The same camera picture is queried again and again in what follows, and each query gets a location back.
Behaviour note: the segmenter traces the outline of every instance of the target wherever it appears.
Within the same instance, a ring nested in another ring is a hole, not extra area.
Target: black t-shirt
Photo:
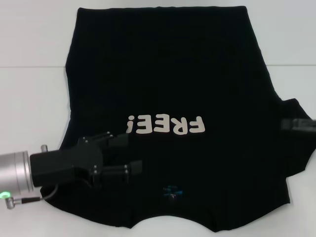
[[[308,116],[276,94],[245,7],[80,8],[66,72],[61,149],[127,132],[129,149],[109,164],[143,161],[126,186],[68,184],[49,201],[91,221],[171,215],[237,228],[290,202],[285,179],[316,148],[314,136],[280,130]]]

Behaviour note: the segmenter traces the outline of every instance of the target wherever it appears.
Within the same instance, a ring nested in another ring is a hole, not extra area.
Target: metal cylinder
[[[27,152],[0,156],[0,193],[11,196],[33,191],[30,158]]]

